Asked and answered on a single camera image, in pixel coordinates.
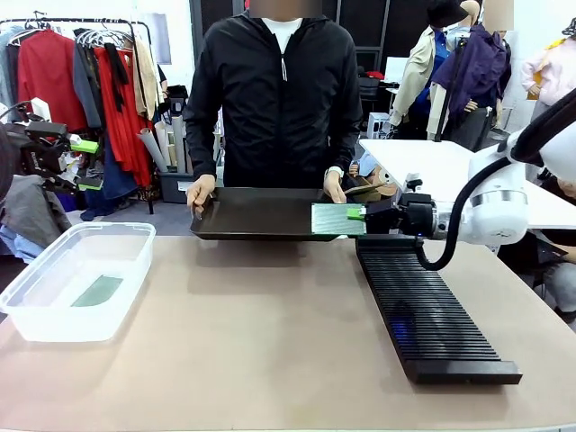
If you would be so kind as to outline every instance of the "white wall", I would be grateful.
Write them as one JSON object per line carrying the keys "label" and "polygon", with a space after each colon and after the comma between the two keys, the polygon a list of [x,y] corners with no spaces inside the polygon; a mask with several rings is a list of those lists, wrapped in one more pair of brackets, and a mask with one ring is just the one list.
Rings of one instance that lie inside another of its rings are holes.
{"label": "white wall", "polygon": [[[182,84],[190,89],[194,75],[194,53],[188,0],[96,0],[94,2],[26,0],[20,3],[6,2],[6,4],[4,4],[5,0],[0,0],[0,2],[3,3],[0,14],[2,19],[33,17],[35,10],[45,12],[51,17],[123,18],[133,21],[139,20],[139,14],[166,14],[172,65],[162,65],[162,70],[170,85]],[[80,26],[80,24],[72,23],[59,25],[69,29]],[[122,28],[114,24],[108,26]]]}
{"label": "white wall", "polygon": [[530,123],[536,102],[527,100],[520,84],[522,63],[552,42],[564,37],[562,30],[576,17],[576,0],[515,0],[515,30],[508,33],[512,48],[512,79],[504,98],[504,106],[514,111],[509,131],[517,131]]}

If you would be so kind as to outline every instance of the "clear plastic container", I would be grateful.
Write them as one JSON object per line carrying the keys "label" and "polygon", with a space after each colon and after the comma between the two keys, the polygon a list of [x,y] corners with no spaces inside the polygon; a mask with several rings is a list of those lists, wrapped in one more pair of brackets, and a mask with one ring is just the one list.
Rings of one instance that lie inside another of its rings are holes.
{"label": "clear plastic container", "polygon": [[26,340],[107,340],[144,282],[155,235],[147,223],[76,225],[8,285],[0,309]]}

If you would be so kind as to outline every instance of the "slotted rack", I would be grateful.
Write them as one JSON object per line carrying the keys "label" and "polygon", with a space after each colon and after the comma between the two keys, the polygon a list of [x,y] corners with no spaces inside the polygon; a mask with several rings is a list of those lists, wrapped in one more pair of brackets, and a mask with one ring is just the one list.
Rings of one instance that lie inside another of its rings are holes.
{"label": "slotted rack", "polygon": [[404,373],[418,384],[518,384],[437,272],[422,268],[412,238],[367,236],[356,253]]}

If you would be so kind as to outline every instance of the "white table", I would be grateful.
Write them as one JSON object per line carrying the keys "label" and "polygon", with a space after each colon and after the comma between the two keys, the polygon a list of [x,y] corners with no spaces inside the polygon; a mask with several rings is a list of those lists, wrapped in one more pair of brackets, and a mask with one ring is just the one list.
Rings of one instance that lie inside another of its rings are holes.
{"label": "white table", "polygon": [[[390,179],[403,186],[410,173],[419,173],[422,192],[436,201],[452,203],[468,182],[473,153],[453,142],[361,139]],[[576,207],[526,182],[530,206],[529,228],[576,230]]]}

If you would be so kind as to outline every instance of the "purple jacket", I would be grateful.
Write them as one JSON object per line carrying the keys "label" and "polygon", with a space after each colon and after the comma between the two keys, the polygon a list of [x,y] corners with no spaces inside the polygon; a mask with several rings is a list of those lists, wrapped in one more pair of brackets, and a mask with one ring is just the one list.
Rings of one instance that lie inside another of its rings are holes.
{"label": "purple jacket", "polygon": [[[455,63],[456,53],[453,52],[434,74],[432,82],[449,89]],[[450,100],[450,115],[459,116],[471,99],[499,86],[506,66],[506,49],[502,46],[500,36],[497,33],[492,36],[482,25],[473,26]]]}

